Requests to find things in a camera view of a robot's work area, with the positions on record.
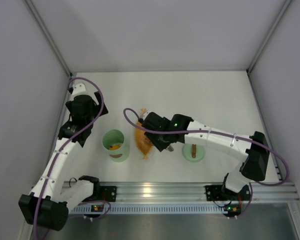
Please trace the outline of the orange food piece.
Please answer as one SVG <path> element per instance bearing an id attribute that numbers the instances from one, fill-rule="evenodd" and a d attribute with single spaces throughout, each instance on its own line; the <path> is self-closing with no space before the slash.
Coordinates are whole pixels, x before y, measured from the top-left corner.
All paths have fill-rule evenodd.
<path id="1" fill-rule="evenodd" d="M 118 149 L 120 149 L 121 148 L 121 144 L 114 144 L 114 145 L 111 145 L 111 146 L 109 146 L 109 150 L 110 151 L 115 151 L 115 150 L 118 150 Z"/>

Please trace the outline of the green lid with handle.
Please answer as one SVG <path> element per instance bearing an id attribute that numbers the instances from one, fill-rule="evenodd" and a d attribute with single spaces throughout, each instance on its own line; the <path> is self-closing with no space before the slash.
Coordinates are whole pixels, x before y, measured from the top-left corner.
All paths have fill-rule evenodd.
<path id="1" fill-rule="evenodd" d="M 204 159 L 206 150 L 203 146 L 198 144 L 185 144 L 182 147 L 183 157 L 191 163 L 198 163 Z"/>

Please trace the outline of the metal tongs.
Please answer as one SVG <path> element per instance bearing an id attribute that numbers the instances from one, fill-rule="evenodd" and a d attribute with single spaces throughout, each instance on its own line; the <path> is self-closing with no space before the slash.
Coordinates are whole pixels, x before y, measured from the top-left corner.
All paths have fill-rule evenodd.
<path id="1" fill-rule="evenodd" d="M 148 145 L 152 145 L 153 146 L 153 143 L 148 139 L 146 138 L 144 140 L 144 142 Z M 166 150 L 166 151 L 169 151 L 169 152 L 173 152 L 174 151 L 174 148 L 171 146 L 171 145 L 168 145 L 167 147 L 163 148 L 162 150 L 160 150 L 160 152 L 162 152 L 163 150 Z"/>

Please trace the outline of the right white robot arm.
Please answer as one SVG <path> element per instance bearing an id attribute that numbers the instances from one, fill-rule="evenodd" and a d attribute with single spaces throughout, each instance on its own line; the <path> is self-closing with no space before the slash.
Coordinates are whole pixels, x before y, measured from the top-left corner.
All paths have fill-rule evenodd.
<path id="1" fill-rule="evenodd" d="M 145 136 L 162 152 L 171 144 L 199 145 L 213 149 L 238 160 L 234 170 L 228 172 L 221 191 L 238 194 L 251 181 L 266 179 L 270 152 L 262 132 L 240 136 L 208 127 L 189 116 L 175 114 L 172 119 L 147 111 L 141 118 Z"/>

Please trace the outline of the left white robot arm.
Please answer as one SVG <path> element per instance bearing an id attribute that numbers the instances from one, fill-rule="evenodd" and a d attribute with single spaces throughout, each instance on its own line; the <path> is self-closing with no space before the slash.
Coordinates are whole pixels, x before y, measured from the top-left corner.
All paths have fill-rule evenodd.
<path id="1" fill-rule="evenodd" d="M 32 226 L 60 231 L 77 205 L 102 198 L 100 180 L 87 175 L 62 191 L 68 171 L 78 162 L 76 157 L 92 133 L 94 122 L 109 112 L 103 95 L 98 91 L 94 95 L 95 98 L 75 94 L 73 100 L 66 102 L 69 118 L 59 130 L 51 159 L 30 193 L 21 195 L 18 201 L 25 221 Z"/>

